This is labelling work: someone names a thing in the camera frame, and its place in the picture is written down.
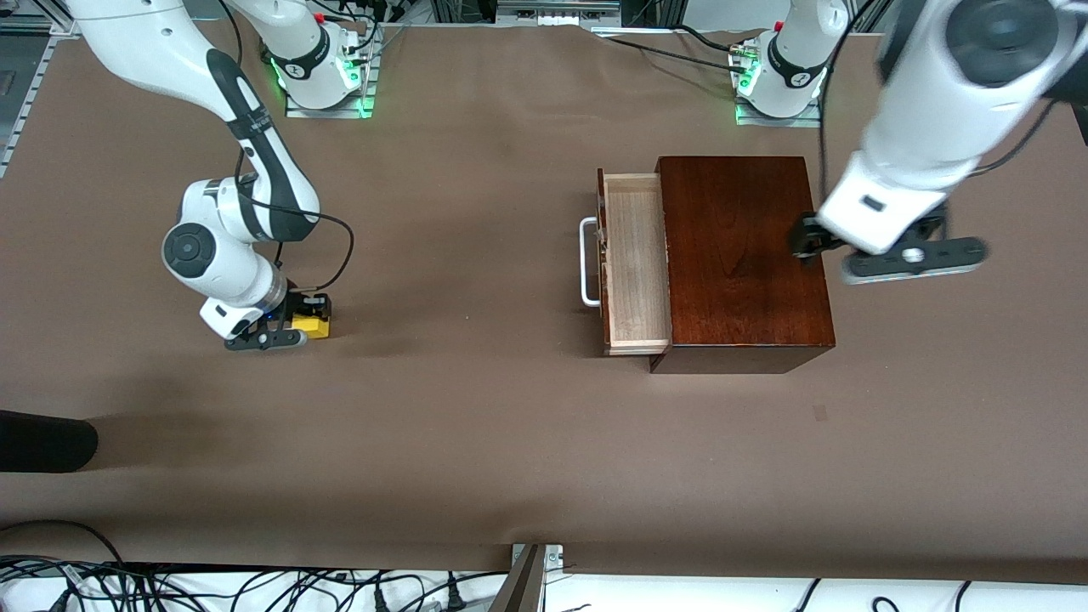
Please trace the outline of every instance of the black cable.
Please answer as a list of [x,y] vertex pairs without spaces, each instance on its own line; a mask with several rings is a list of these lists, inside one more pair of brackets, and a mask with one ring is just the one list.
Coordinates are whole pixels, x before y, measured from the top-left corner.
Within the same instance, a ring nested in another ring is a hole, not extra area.
[[960,603],[963,601],[963,593],[967,592],[967,587],[970,586],[970,580],[964,580],[960,585],[960,590],[955,591],[955,612],[960,612]]
[[[240,178],[242,160],[245,157],[245,155],[246,155],[246,152],[244,150],[242,150],[242,149],[238,150],[238,161],[234,166],[234,184],[235,185],[240,185],[242,184],[242,178]],[[286,212],[288,215],[295,215],[297,217],[317,217],[318,219],[325,219],[325,220],[332,221],[333,223],[336,223],[341,228],[344,228],[344,231],[347,232],[347,253],[344,254],[344,260],[341,261],[339,268],[337,268],[336,273],[333,274],[331,279],[329,279],[327,281],[325,281],[325,282],[323,282],[323,283],[321,283],[319,285],[298,287],[298,289],[292,290],[292,291],[295,292],[295,293],[321,291],[323,289],[327,289],[327,287],[332,286],[333,283],[335,283],[337,280],[339,280],[341,274],[343,274],[344,270],[347,269],[348,262],[351,261],[351,255],[355,253],[355,231],[351,230],[351,225],[348,225],[346,221],[344,221],[344,220],[342,220],[342,219],[339,219],[337,217],[333,217],[332,215],[326,215],[324,212],[310,212],[310,211],[306,211],[306,210],[299,210],[297,208],[287,208],[285,206],[276,206],[274,204],[264,204],[263,201],[257,201],[256,199],[250,199],[250,201],[254,204],[254,206],[259,206],[259,207],[265,208],[268,210],[276,210],[276,211],[280,211],[280,212]]]
[[125,566],[124,560],[121,559],[121,553],[118,552],[116,547],[113,546],[113,542],[111,542],[109,538],[103,536],[98,529],[95,529],[94,527],[90,527],[88,525],[84,525],[83,523],[77,523],[75,521],[65,521],[62,518],[39,518],[36,521],[23,521],[21,523],[12,523],[7,527],[0,527],[0,534],[4,531],[10,531],[12,529],[18,529],[21,527],[45,527],[45,526],[74,527],[76,529],[86,531],[91,536],[95,536],[95,539],[101,542],[102,546],[106,547],[106,550],[110,551],[110,555],[113,556],[113,560],[118,562],[119,566],[121,566],[122,568]]
[[831,87],[831,75],[834,74],[834,63],[839,60],[839,52],[842,51],[842,46],[846,44],[846,37],[850,36],[851,30],[861,23],[862,17],[865,15],[866,11],[869,10],[877,0],[867,0],[862,8],[854,13],[854,19],[850,20],[850,24],[846,25],[846,30],[842,33],[839,37],[839,41],[834,45],[834,50],[831,51],[831,57],[827,61],[827,75],[824,76],[824,82],[820,83],[820,95],[819,95],[819,126],[818,126],[818,138],[819,138],[819,193],[820,203],[827,199],[827,93]]
[[703,36],[703,34],[700,33],[694,27],[691,27],[691,26],[688,26],[688,25],[684,25],[684,24],[678,24],[678,25],[675,25],[675,26],[670,27],[669,29],[679,29],[681,32],[687,32],[688,34],[694,36],[695,40],[698,40],[703,45],[706,45],[707,47],[709,47],[712,49],[715,49],[717,51],[725,51],[727,53],[730,51],[728,45],[718,45],[714,40],[710,40],[709,38]]
[[1035,119],[1035,123],[1033,123],[1031,126],[1027,128],[1027,133],[1024,134],[1024,137],[1021,138],[1019,142],[1016,143],[1015,146],[1013,146],[1013,148],[1009,149],[1009,152],[1001,156],[997,160],[987,163],[986,166],[979,166],[978,168],[973,170],[970,174],[967,174],[967,178],[969,179],[973,176],[981,176],[982,174],[986,174],[991,170],[997,170],[998,168],[1001,168],[1010,160],[1012,160],[1012,158],[1019,155],[1019,152],[1024,150],[1024,147],[1027,145],[1028,140],[1030,140],[1031,137],[1035,136],[1035,133],[1038,132],[1040,127],[1042,127],[1042,124],[1043,122],[1047,121],[1047,117],[1050,114],[1050,111],[1052,111],[1056,105],[1058,100],[1050,100],[1049,102],[1047,102],[1047,106],[1042,109],[1042,112],[1040,112],[1039,117]]
[[232,13],[231,9],[227,8],[226,2],[224,2],[223,0],[219,0],[219,5],[223,7],[223,12],[226,13],[226,19],[231,20],[231,27],[234,28],[234,42],[237,45],[237,53],[236,53],[237,57],[234,58],[234,62],[238,64],[238,66],[240,68],[243,53],[242,53],[242,32],[238,30],[238,22],[234,21],[234,13]]
[[[18,526],[22,526],[22,524],[21,523],[16,523],[14,525],[9,525],[8,527],[4,527],[3,529],[0,529],[0,531],[4,531],[7,529],[10,529],[10,528],[13,528],[13,527],[18,527]],[[50,612],[54,612],[55,610],[60,610],[60,611],[67,610],[67,600],[73,595],[76,596],[76,601],[79,602],[79,611],[81,612],[87,612],[86,603],[84,602],[84,600],[79,596],[79,586],[75,583],[75,580],[72,579],[72,577],[66,572],[64,572],[61,568],[61,566],[64,565],[63,562],[55,561],[55,560],[49,560],[49,559],[45,559],[45,558],[30,558],[28,555],[4,555],[3,556],[4,560],[11,559],[11,558],[17,558],[18,560],[26,560],[26,561],[35,561],[35,562],[37,562],[37,563],[39,563],[41,565],[51,566],[53,570],[57,570],[58,572],[61,573],[62,576],[64,576],[64,580],[67,583],[67,587],[64,589],[63,592],[61,592],[60,597],[57,598],[57,601],[53,603],[53,605],[50,607],[50,609],[49,609]],[[8,580],[11,580],[11,579],[14,579],[14,578],[5,578],[4,580],[0,582],[0,584],[7,583]]]
[[408,612],[408,610],[412,605],[416,605],[417,603],[422,603],[423,601],[426,600],[426,598],[429,598],[432,595],[434,595],[434,593],[441,591],[442,589],[448,587],[450,584],[463,583],[465,580],[474,580],[477,578],[484,578],[484,577],[487,577],[487,576],[505,576],[506,574],[509,574],[509,572],[483,572],[481,574],[470,574],[468,576],[459,576],[457,578],[454,578],[450,582],[447,582],[446,584],[438,585],[437,587],[434,587],[433,589],[431,589],[429,591],[424,591],[422,595],[420,595],[416,599],[409,601],[398,612]]
[[631,21],[627,22],[627,25],[625,25],[623,27],[631,27],[632,25],[634,25],[634,22],[639,21],[642,17],[642,15],[646,14],[646,11],[648,11],[651,7],[656,7],[662,2],[663,0],[646,0],[646,3],[645,5],[642,7],[642,10],[635,13],[634,16],[631,17]]
[[899,605],[895,605],[895,602],[892,601],[892,600],[890,600],[890,599],[888,599],[887,597],[875,597],[875,598],[873,598],[873,602],[869,604],[869,609],[873,610],[873,612],[880,612],[880,604],[881,603],[887,603],[888,605],[890,605],[891,609],[892,609],[892,612],[899,612]]
[[[223,4],[223,8],[225,10],[226,9],[226,4],[223,3],[223,0],[219,0],[219,2],[220,2],[220,4]],[[314,2],[319,7],[325,9],[325,10],[332,11],[332,9],[330,9],[325,4],[322,4],[321,2],[318,2],[317,0],[314,0]],[[242,34],[238,32],[238,24],[237,24],[237,22],[234,21],[234,16],[231,15],[231,12],[227,11],[226,14],[227,14],[227,16],[231,17],[231,25],[234,27],[234,36],[235,36],[236,40],[238,41],[238,60],[237,60],[237,62],[240,65],[242,64]],[[238,149],[238,159],[234,163],[234,184],[235,184],[235,186],[240,185],[242,161],[245,159],[245,157],[246,157],[246,151],[244,149],[239,148]],[[341,266],[336,270],[336,273],[333,274],[333,277],[331,279],[329,279],[324,283],[321,283],[321,284],[319,284],[317,286],[313,286],[313,287],[301,287],[300,290],[295,290],[295,291],[296,292],[300,292],[300,291],[304,291],[304,290],[305,291],[321,291],[323,289],[326,289],[326,287],[331,286],[334,282],[336,282],[341,278],[341,274],[344,273],[344,270],[347,269],[348,262],[351,260],[351,254],[355,252],[355,232],[351,230],[350,225],[348,225],[346,222],[342,221],[341,219],[337,219],[336,217],[333,217],[332,215],[325,215],[323,212],[307,212],[307,211],[298,210],[298,209],[295,209],[295,208],[286,208],[286,207],[283,207],[283,206],[275,206],[275,205],[272,205],[272,204],[264,204],[262,201],[257,201],[255,199],[251,199],[250,201],[255,206],[260,206],[260,207],[265,208],[268,210],[279,210],[280,212],[286,212],[288,215],[296,215],[296,216],[299,216],[299,217],[317,217],[319,219],[327,219],[329,221],[332,221],[333,223],[336,223],[337,225],[344,228],[347,231],[347,240],[348,240],[348,242],[347,242],[347,253],[344,255],[344,261],[341,262]],[[282,253],[283,253],[283,243],[280,243],[280,247],[276,250],[276,257],[275,257],[275,259],[276,259],[277,262],[280,262],[280,255]]]
[[[246,580],[245,583],[242,583],[242,587],[238,589],[238,592],[236,592],[234,595],[234,597],[233,597],[234,601],[231,602],[231,612],[235,612],[235,610],[237,610],[237,608],[238,608],[238,601],[242,599],[243,593],[246,592],[246,588],[249,587],[249,585],[251,585],[254,582],[256,582],[262,575],[267,575],[267,573],[265,574],[255,574],[254,576],[250,576],[250,578],[248,580]],[[273,578],[270,583],[264,583],[263,585],[260,585],[260,586],[262,586],[262,587],[263,586],[268,586],[272,582],[279,580],[280,578],[282,578],[282,577],[284,577],[286,575],[287,575],[287,572],[282,572],[279,576],[276,576],[275,578]]]
[[646,47],[645,45],[639,45],[638,42],[629,42],[627,40],[620,40],[619,38],[607,37],[605,40],[611,40],[617,45],[623,45],[625,47],[633,47],[635,49],[642,49],[643,51],[650,51],[651,53],[657,53],[659,56],[665,56],[667,58],[675,58],[678,60],[683,60],[685,62],[692,62],[702,65],[708,65],[710,68],[719,68],[729,72],[743,73],[744,69],[741,66],[719,64],[717,62],[710,62],[707,60],[701,60],[698,58],[690,58],[688,56],[681,56],[680,53],[673,53],[672,51],[666,51],[664,49],[656,49],[654,47]]
[[366,13],[363,13],[362,16],[370,20],[370,25],[367,26],[367,39],[363,40],[362,42],[359,42],[355,47],[348,47],[347,50],[348,53],[354,53],[359,49],[362,49],[367,45],[370,45],[374,40],[374,35],[378,34],[378,20],[373,15],[368,15]]
[[823,578],[816,578],[809,583],[808,588],[805,589],[805,596],[801,599],[801,604],[794,609],[793,612],[805,612],[805,608],[808,608],[808,600],[813,598],[813,592],[816,590],[816,585],[820,583]]
[[374,580],[381,577],[381,575],[382,572],[379,572],[373,576],[367,578],[366,580],[362,580],[361,583],[356,583],[356,587],[351,589],[351,592],[347,596],[347,598],[344,599],[344,603],[342,603],[341,607],[337,607],[336,610],[334,610],[333,612],[341,612],[341,608],[343,608],[344,610],[350,610],[351,604],[355,603],[355,596],[359,595],[359,591],[361,591],[367,585],[373,584]]
[[341,600],[338,597],[317,586],[318,583],[320,583],[323,578],[324,576],[313,574],[311,576],[308,576],[307,578],[296,582],[294,587],[297,588],[297,591],[292,596],[290,600],[287,602],[287,605],[283,609],[284,612],[293,612],[295,610],[295,607],[298,604],[298,600],[301,599],[302,596],[306,595],[306,591],[308,590],[313,590],[331,597],[332,600],[336,602],[336,608],[339,608]]

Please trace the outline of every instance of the metal bracket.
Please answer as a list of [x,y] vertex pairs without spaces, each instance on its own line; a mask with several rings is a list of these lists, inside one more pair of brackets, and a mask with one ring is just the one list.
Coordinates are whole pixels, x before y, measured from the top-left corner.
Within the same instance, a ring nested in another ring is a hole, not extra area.
[[15,119],[15,124],[12,125],[11,134],[8,135],[7,142],[0,140],[2,143],[0,144],[0,179],[3,179],[4,172],[8,171],[8,164],[11,162],[12,156],[15,155],[15,145],[18,144],[18,137],[26,125],[26,118],[30,114],[30,106],[38,96],[41,79],[46,76],[46,69],[49,68],[49,61],[53,57],[53,49],[57,48],[58,40],[60,39],[57,37],[50,37],[49,42],[46,44],[41,60],[38,62],[38,69],[34,72],[34,78],[30,81],[30,87],[26,91],[26,97],[23,98],[18,117]]
[[514,544],[514,567],[487,612],[539,612],[544,576],[561,570],[561,546]]

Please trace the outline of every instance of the wooden drawer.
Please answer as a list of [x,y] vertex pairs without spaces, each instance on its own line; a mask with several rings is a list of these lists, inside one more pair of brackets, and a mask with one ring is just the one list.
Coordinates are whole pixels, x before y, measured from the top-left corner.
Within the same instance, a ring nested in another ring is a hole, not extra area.
[[662,182],[597,171],[597,262],[607,355],[659,355],[669,344]]
[[651,174],[598,170],[597,196],[605,354],[780,374],[834,346],[824,269],[787,246],[812,210],[802,158],[666,157]]

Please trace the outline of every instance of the black stripe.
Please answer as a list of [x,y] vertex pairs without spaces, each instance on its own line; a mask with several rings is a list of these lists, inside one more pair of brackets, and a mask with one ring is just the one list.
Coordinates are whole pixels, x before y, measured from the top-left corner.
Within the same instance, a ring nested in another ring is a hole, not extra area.
[[[219,87],[220,93],[235,117],[244,117],[264,109],[263,105],[259,105],[258,109],[249,108],[249,102],[246,101],[246,97],[238,86],[238,79],[242,79],[249,86],[250,90],[252,90],[252,86],[231,56],[219,49],[209,49],[207,61],[208,70],[211,72],[212,78],[215,79],[215,85]],[[269,122],[265,131],[249,139],[255,155],[264,166],[265,179],[272,185],[270,201],[267,204],[301,211],[298,200],[295,198],[295,191],[287,179],[287,171],[280,163],[280,159],[276,157],[272,144],[268,138],[269,131],[274,128],[271,122]],[[262,241],[297,242],[309,235],[310,231],[313,230],[313,223],[310,223],[306,217],[276,210],[268,211],[271,235],[264,233],[257,221],[257,213],[254,210],[252,184],[250,181],[238,185],[238,203],[243,219],[246,221],[246,227],[254,237]]]

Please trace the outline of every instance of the open drawer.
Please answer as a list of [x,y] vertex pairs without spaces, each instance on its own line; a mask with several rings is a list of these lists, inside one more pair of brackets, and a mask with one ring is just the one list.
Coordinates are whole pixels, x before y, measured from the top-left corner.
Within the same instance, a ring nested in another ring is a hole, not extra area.
[[597,196],[605,354],[659,355],[670,339],[660,176],[598,170]]

